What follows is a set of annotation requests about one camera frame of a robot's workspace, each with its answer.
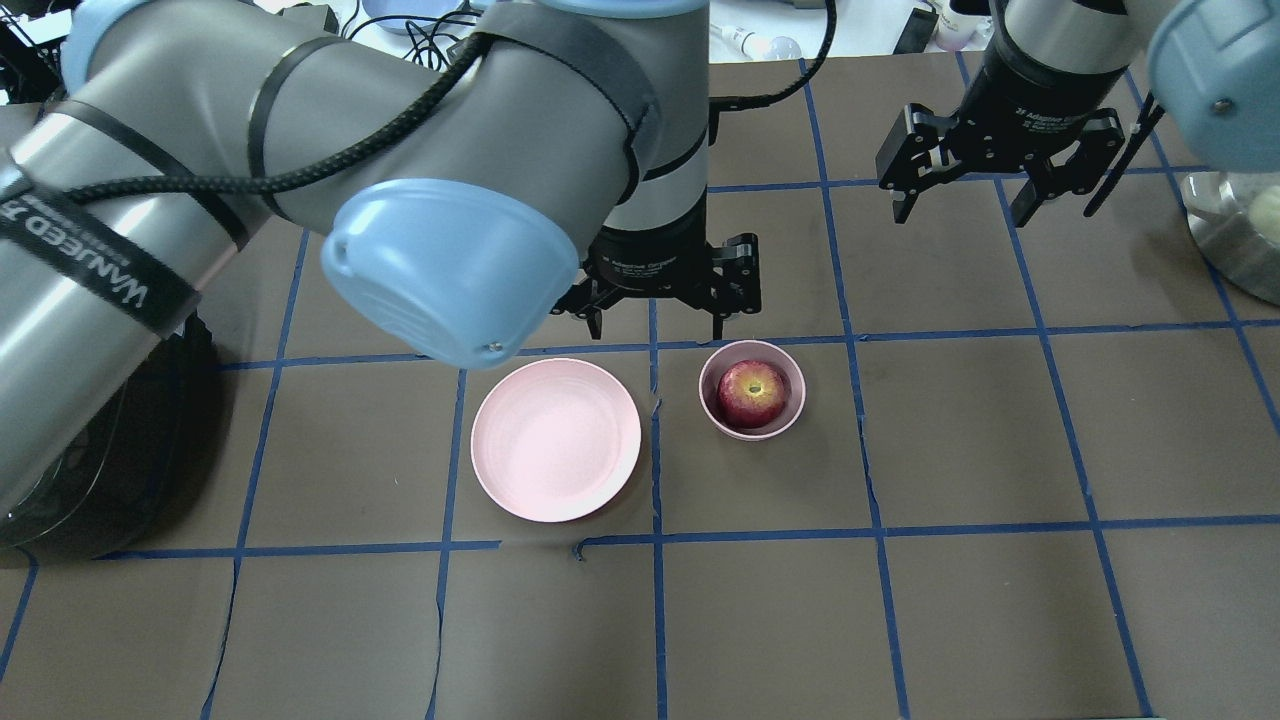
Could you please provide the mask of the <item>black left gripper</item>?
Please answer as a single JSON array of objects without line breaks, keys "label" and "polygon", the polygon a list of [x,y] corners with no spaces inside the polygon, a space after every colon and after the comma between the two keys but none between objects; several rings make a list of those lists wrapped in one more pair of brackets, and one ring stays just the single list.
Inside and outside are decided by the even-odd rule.
[{"label": "black left gripper", "polygon": [[678,219],[646,231],[603,227],[581,264],[584,278],[550,310],[585,322],[593,341],[603,336],[604,311],[623,299],[675,299],[710,316],[710,342],[724,323],[762,310],[759,238],[741,233],[707,240],[707,196]]}]

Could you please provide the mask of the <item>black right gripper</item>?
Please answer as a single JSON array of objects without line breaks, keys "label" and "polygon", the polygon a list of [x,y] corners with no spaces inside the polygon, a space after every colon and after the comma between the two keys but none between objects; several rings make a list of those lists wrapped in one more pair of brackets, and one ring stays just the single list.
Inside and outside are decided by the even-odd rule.
[{"label": "black right gripper", "polygon": [[876,155],[893,223],[908,222],[920,192],[973,173],[1027,173],[1030,188],[1010,202],[1015,228],[1052,196],[1089,193],[1125,143],[1117,113],[1105,106],[1120,76],[1066,72],[1012,46],[988,49],[954,111],[909,102],[895,117]]}]

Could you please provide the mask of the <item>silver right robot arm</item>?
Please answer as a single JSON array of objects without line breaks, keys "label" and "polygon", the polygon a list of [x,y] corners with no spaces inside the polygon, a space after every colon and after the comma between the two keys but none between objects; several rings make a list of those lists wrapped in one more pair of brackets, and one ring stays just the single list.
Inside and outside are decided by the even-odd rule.
[{"label": "silver right robot arm", "polygon": [[1024,173],[1024,225],[1066,193],[1092,217],[1165,118],[1219,170],[1277,169],[1275,1],[989,1],[993,33],[948,115],[910,102],[876,158],[902,224],[927,190]]}]

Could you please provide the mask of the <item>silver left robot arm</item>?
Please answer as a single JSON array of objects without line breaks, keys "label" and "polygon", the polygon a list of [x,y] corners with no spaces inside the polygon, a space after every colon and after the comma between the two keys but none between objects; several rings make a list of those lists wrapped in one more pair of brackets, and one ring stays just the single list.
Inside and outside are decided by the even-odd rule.
[{"label": "silver left robot arm", "polygon": [[502,364],[600,231],[701,199],[708,44],[705,1],[498,1],[434,73],[251,3],[82,3],[3,150],[3,505],[269,217],[384,332]]}]

